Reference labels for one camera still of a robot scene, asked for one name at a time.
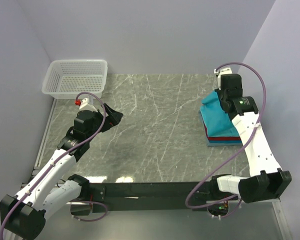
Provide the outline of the folded grey-blue t-shirt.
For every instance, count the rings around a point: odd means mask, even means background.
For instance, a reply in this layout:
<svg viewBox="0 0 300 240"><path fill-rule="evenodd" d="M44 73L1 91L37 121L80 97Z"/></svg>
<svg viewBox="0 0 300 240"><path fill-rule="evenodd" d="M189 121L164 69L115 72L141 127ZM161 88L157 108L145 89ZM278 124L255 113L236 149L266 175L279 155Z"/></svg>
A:
<svg viewBox="0 0 300 240"><path fill-rule="evenodd" d="M241 141L207 141L206 145L208 147L217 147L217 146L242 146Z"/></svg>

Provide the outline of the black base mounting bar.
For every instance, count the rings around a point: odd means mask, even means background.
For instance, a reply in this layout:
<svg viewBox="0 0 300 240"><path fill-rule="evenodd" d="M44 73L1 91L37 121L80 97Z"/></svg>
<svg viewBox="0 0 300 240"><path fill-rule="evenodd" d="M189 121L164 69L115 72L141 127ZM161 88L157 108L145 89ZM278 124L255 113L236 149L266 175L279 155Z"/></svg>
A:
<svg viewBox="0 0 300 240"><path fill-rule="evenodd" d="M103 203L109 211L184 210L186 197L197 184L195 181L90 183L83 187L78 200Z"/></svg>

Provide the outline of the folded light blue t-shirt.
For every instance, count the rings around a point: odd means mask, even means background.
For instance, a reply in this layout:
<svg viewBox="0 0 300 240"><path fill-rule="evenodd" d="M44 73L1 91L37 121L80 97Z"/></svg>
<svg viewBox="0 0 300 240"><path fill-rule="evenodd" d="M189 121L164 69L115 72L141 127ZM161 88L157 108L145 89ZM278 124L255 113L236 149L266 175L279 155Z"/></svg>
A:
<svg viewBox="0 0 300 240"><path fill-rule="evenodd" d="M198 115L199 115L200 122L203 124L203 129L204 129L205 135L208 138L212 138L212 139L221 139L221 138L239 139L240 138L240 135L238 134L237 130L234 127L232 127L231 129L222 131L221 133L216 133L216 134L209 135L208 134L208 129L206 127L206 124L203 120L203 117L202 117L202 114L201 114L200 111L198 112Z"/></svg>

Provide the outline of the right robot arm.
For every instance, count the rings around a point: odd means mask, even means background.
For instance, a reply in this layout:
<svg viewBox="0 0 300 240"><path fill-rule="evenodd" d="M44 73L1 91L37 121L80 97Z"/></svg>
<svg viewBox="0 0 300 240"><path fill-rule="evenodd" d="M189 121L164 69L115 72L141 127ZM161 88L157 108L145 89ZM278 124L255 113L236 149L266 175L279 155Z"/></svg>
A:
<svg viewBox="0 0 300 240"><path fill-rule="evenodd" d="M239 195L245 203L278 199L292 181L275 159L261 123L261 111L251 96L243 95L242 78L236 73L220 73L216 90L220 106L237 130L249 165L249 177L216 175L209 193L220 200L227 193Z"/></svg>

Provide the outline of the folded red t-shirt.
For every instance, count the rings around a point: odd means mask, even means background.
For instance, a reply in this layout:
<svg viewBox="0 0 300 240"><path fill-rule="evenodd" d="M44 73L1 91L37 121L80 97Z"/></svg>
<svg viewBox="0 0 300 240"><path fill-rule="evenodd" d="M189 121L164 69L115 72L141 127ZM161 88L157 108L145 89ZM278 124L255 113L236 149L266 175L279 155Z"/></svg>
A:
<svg viewBox="0 0 300 240"><path fill-rule="evenodd" d="M219 136L219 137L211 137L207 136L209 142L241 142L240 137L233 136Z"/></svg>

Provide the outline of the teal t-shirt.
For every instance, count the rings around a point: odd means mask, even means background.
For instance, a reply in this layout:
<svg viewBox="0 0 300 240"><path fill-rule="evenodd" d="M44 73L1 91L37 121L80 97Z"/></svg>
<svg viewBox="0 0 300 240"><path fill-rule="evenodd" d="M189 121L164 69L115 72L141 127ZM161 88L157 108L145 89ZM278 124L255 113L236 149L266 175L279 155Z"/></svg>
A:
<svg viewBox="0 0 300 240"><path fill-rule="evenodd" d="M215 91L202 99L201 104L200 112L209 135L218 134L234 127L228 114L221 108L218 94Z"/></svg>

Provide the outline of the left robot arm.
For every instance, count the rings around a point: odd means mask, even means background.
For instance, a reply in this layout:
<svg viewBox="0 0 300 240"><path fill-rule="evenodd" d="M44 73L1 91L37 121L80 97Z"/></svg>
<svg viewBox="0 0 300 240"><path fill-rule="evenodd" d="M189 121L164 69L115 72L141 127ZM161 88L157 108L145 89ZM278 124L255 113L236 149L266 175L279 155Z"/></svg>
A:
<svg viewBox="0 0 300 240"><path fill-rule="evenodd" d="M57 190L53 188L61 177L75 165L90 148L90 142L99 133L118 125L123 118L107 104L103 112L93 105L76 102L79 112L65 137L39 173L14 196L6 195L0 201L0 239L34 240L46 221L66 203L90 196L88 179L73 175Z"/></svg>

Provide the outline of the aluminium frame rail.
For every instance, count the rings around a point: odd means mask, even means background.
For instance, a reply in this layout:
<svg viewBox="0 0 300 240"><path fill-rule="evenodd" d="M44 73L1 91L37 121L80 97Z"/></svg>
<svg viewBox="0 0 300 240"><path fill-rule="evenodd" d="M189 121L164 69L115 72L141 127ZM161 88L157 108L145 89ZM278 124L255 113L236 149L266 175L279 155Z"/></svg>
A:
<svg viewBox="0 0 300 240"><path fill-rule="evenodd" d="M46 222L40 240L280 240L278 200L229 202L198 210L108 211L99 205L63 205Z"/></svg>

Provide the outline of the white perforated plastic basket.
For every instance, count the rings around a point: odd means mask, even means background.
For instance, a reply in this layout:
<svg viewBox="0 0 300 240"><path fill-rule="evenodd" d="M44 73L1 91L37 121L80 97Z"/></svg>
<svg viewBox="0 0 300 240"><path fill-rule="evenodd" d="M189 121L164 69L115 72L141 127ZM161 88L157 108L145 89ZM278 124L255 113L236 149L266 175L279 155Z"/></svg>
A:
<svg viewBox="0 0 300 240"><path fill-rule="evenodd" d="M53 98L73 100L81 92L102 97L108 63L102 59L66 59L50 63L41 91Z"/></svg>

